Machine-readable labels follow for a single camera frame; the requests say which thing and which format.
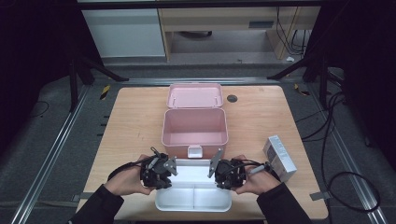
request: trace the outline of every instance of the person's right arm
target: person's right arm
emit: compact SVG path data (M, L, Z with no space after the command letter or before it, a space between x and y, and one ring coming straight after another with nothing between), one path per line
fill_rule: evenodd
M247 158L241 155L236 159L246 160ZM284 183L280 183L266 171L250 174L253 168L253 166L246 167L247 181L244 186L234 191L237 194L259 195L257 203L269 224L312 223Z

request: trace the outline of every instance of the white latch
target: white latch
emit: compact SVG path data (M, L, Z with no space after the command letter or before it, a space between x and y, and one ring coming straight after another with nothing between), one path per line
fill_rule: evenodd
M201 146L189 146L187 148L187 156L189 158L202 158L203 150Z

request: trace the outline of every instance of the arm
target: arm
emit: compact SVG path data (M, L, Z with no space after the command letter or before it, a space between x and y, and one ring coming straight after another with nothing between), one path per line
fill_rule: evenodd
M142 193L149 195L154 188L145 188L140 181L140 166L134 166L115 175L102 185L67 224L112 224L119 212L122 195Z
M243 155L236 157L246 160ZM270 224L312 223L304 209L284 183L280 183L266 171L250 174L253 166L246 166L247 181L244 186L234 189L237 194L254 193L259 195L257 203Z

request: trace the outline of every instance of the wooden table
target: wooden table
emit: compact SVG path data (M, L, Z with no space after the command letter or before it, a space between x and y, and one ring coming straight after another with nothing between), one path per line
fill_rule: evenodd
M162 152L163 114L167 110L169 88L121 89L106 126L84 192L94 192L106 182L108 174L120 165L136 161L140 154L151 155L150 147ZM312 219L328 215L322 200L312 201L309 194L319 191L303 143L290 113L282 89L278 86L223 86L223 109L227 116L229 142L225 159L245 154L254 161L266 161L262 152L267 137L277 134L297 166L287 182L290 191ZM226 100L234 94L236 103ZM256 204L257 196L232 192L233 205L225 213L162 212L155 206L154 190L149 196L133 194L116 219L128 220L240 220L264 219ZM80 208L85 203L81 200Z

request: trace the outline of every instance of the person's left hand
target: person's left hand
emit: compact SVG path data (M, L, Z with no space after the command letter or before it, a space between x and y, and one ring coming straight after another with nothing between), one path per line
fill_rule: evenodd
M139 161L147 158L146 155L140 155ZM105 188L114 195L129 195L133 193L142 193L149 195L155 188L146 188L140 181L140 166L131 167L128 170L121 171L105 183Z

